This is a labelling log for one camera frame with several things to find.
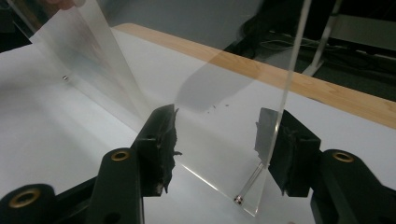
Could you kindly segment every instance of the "transparent plastic sheet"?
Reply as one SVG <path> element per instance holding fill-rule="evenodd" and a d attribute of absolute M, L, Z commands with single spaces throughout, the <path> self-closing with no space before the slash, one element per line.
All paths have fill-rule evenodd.
<path fill-rule="evenodd" d="M 112 32 L 131 73 L 95 1 L 70 1 L 70 7 L 60 5 L 66 1 L 53 2 L 36 2 L 38 11 L 23 1 L 10 1 L 10 4 L 20 16 L 21 26 L 24 24 L 24 29 L 27 27 L 31 32 L 32 42 L 52 60 L 61 76 L 134 130 L 139 129 L 150 109 L 175 104 L 179 108 L 177 151 L 183 153 L 177 160 L 227 196 L 230 203 L 243 192 L 241 205 L 255 216 L 309 3 L 305 2 L 302 19 L 302 1 L 226 4 L 228 7 L 221 9 L 220 21 L 216 21 L 218 17 L 210 17 L 214 15 L 210 9 L 215 6 L 208 3 L 207 8 L 201 8 L 203 15 L 199 19 L 202 21 L 194 21 L 193 17 L 177 20 L 171 17 L 172 7 L 197 9 L 193 2 L 192 6 L 172 2 L 163 7 L 160 2 L 146 5 L 139 2 L 140 6 L 134 6 L 134 3 L 100 1 L 107 22 L 117 26 Z M 151 14 L 158 11 L 165 14 Z M 292 38 L 297 37 L 296 45 L 275 53 L 259 52 L 262 49 L 257 48 L 268 35 L 285 35 L 272 33 L 274 27 L 288 21 L 278 17 L 280 12 L 286 13 L 285 18 L 295 27 L 300 21 L 300 33 L 290 31 Z M 47 15 L 44 21 L 37 19 L 40 13 Z M 186 41 L 188 32 L 194 29 L 178 30 L 178 19 L 184 19 L 179 21 L 183 24 L 191 21 L 180 26 L 183 29 L 201 22 L 203 25 L 195 30 L 206 32 L 203 36 L 212 36 L 213 44 L 211 38 Z M 221 30 L 208 21 L 219 24 Z M 221 39 L 221 32 L 226 33 L 225 40 Z M 273 125 L 257 135 L 262 108 L 271 109 L 276 115 L 268 120 Z M 265 138 L 265 147 L 257 148 L 257 138 Z M 268 155 L 266 161 L 259 158 L 257 149 Z M 257 178 L 251 187 L 244 189 L 261 163 Z"/>

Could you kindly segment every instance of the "white surface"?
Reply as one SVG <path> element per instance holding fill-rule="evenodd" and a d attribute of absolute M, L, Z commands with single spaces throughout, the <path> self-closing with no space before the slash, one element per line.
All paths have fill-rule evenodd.
<path fill-rule="evenodd" d="M 172 60 L 186 58 L 172 50 L 169 53 L 176 57 Z M 150 73 L 171 68 L 159 66 Z M 181 68 L 169 72 L 177 76 Z M 354 153 L 384 185 L 396 189 L 395 130 L 296 94 L 290 94 L 287 109 L 322 139 L 322 150 Z M 35 48 L 0 54 L 0 195 L 40 182 L 51 184 L 57 193 L 69 189 L 96 175 L 102 155 L 128 147 L 134 137 L 134 131 L 59 78 Z M 272 177 L 267 178 L 262 197 L 260 216 L 253 218 L 178 163 L 169 194 L 145 199 L 146 220 L 313 223 L 309 199 L 282 197 Z"/>

